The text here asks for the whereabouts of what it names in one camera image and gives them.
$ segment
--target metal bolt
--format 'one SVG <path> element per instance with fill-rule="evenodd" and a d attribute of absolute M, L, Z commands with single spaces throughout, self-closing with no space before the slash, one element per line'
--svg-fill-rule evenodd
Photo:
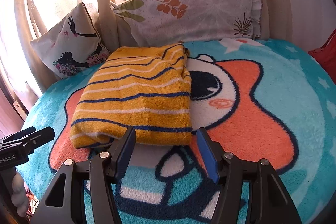
<path fill-rule="evenodd" d="M 260 160 L 260 163 L 261 163 L 262 165 L 268 165 L 268 164 L 269 164 L 269 161 L 268 161 L 267 159 L 261 159 L 261 160 Z"/>
<path fill-rule="evenodd" d="M 107 158 L 108 156 L 109 156 L 109 153 L 107 151 L 104 151 L 99 154 L 99 157 L 101 157 L 102 159 Z"/>
<path fill-rule="evenodd" d="M 232 159 L 233 158 L 233 154 L 231 152 L 225 152 L 224 153 L 224 157 L 227 159 Z"/>
<path fill-rule="evenodd" d="M 73 163 L 73 160 L 72 159 L 67 159 L 65 160 L 64 164 L 65 165 L 71 165 Z"/>

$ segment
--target black cartoon eye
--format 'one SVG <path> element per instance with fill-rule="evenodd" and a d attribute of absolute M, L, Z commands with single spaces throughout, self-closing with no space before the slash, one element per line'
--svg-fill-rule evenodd
<path fill-rule="evenodd" d="M 199 101 L 216 96 L 222 90 L 222 83 L 212 73 L 191 70 L 191 100 Z"/>

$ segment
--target teal fleece blanket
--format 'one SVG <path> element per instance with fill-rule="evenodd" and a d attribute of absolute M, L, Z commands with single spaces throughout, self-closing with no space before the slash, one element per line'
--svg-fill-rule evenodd
<path fill-rule="evenodd" d="M 226 151 L 246 160 L 266 157 L 277 169 L 303 223 L 316 218 L 336 189 L 336 86 L 307 53 L 280 41 L 223 39 L 188 42 L 193 130 L 206 127 Z M 67 158 L 86 160 L 97 149 L 75 150 L 71 117 L 98 66 L 51 86 L 29 113 L 24 128 L 51 126 L 55 140 L 18 166 L 41 198 Z M 219 187 L 206 174 L 193 139 L 190 146 L 136 144 L 125 178 L 113 185 L 123 223 L 209 223 Z M 90 185 L 85 185 L 92 224 Z M 245 223 L 244 183 L 238 223 Z"/>

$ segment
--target cushion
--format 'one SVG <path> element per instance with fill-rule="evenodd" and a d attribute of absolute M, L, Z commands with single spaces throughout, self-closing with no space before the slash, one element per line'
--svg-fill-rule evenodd
<path fill-rule="evenodd" d="M 164 47 L 121 47 L 92 76 L 73 115 L 75 148 L 121 138 L 127 127 L 138 143 L 187 145 L 191 141 L 189 51 Z"/>
<path fill-rule="evenodd" d="M 58 24 L 30 43 L 42 62 L 61 78 L 103 63 L 110 55 L 84 3 L 79 3 Z"/>
<path fill-rule="evenodd" d="M 261 0 L 112 0 L 140 46 L 260 36 Z"/>

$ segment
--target yellow striped cloth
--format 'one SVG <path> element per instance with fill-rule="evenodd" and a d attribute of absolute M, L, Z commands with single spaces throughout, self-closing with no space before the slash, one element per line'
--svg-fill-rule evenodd
<path fill-rule="evenodd" d="M 73 115 L 70 139 L 75 148 L 121 138 L 128 126 L 137 142 L 187 145 L 191 77 L 183 44 L 121 47 L 92 76 Z"/>

